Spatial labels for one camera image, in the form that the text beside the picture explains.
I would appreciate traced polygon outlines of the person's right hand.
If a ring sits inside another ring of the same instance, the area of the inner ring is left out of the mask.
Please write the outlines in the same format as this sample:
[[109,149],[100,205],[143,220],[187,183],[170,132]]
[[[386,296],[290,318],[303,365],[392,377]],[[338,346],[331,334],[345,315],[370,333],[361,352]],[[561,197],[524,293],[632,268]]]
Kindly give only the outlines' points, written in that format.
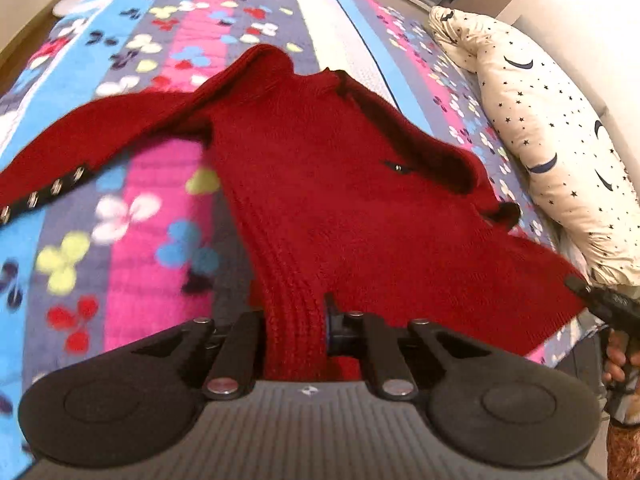
[[603,382],[622,384],[626,380],[624,366],[627,363],[626,352],[629,344],[629,336],[620,330],[610,330],[608,343],[605,348],[605,361],[603,365]]

